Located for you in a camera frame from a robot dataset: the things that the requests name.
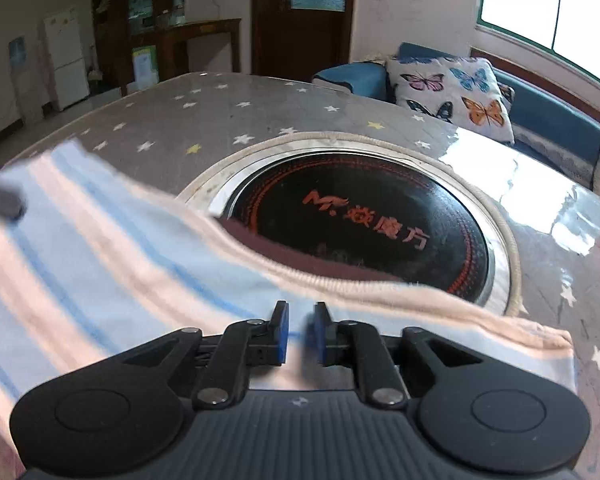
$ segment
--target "refrigerator door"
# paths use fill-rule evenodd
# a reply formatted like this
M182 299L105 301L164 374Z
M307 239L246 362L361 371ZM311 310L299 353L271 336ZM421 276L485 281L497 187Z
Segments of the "refrigerator door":
M45 18L45 33L53 70L82 58L80 26L73 7Z
M61 110L89 95L86 69L81 59L56 70L54 78L58 107Z

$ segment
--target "metal screw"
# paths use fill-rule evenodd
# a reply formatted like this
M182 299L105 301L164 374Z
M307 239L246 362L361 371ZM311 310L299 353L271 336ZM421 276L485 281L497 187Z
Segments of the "metal screw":
M221 404L229 398L229 394L222 388L205 388L198 392L198 398L207 404Z
M380 404L398 404L404 399L404 394L393 388L378 388L373 392L372 397Z

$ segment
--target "pink butterfly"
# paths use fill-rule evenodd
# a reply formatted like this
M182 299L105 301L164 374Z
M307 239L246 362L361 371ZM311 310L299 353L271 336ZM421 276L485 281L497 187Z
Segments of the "pink butterfly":
M444 74L434 74L430 77L423 77L420 74L400 74L400 76L409 82L409 86L414 90L424 90L425 88L432 92L440 92L445 88L442 86Z

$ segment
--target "black glass plate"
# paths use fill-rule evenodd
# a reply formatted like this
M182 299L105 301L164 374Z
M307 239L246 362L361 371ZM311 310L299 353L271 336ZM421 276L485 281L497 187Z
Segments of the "black glass plate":
M469 301L487 277L486 242L462 203L428 176L369 155L277 162L234 192L225 215L305 254Z

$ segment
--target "green window frame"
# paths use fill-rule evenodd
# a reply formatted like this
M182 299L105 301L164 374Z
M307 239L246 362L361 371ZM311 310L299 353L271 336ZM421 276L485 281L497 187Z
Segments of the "green window frame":
M559 1L558 0L558 15L560 14L560 7L559 7ZM562 62L574 67L575 69L577 69L579 72L582 72L583 74L585 74L586 76L588 76L589 78L595 80L597 83L600 84L600 78L593 75L591 72L589 72L587 69L581 67L580 65L574 63L573 61L571 61L570 59L561 56L560 54L558 54L554 49L552 48L548 48L540 43L536 43L533 40L530 40L529 38L525 38L524 36L521 36L520 34L517 34L515 32L513 32L512 30L509 30L507 28L503 28L500 27L499 25L496 25L495 23L490 23L490 22L485 22L482 19L482 5L484 4L484 0L480 0L480 6L478 8L478 17L477 17L477 23L479 25L482 25L483 27L487 27L487 28L491 28L493 30L497 30L498 32L501 32L503 34L506 34L507 36L510 36L512 38L515 38L519 41L522 41L523 43L529 44L531 46L534 46L536 48L538 48L539 50L542 50L543 52L550 54L551 56L561 60ZM558 24L558 16L556 16L556 20L555 20L555 27L557 28L557 24Z

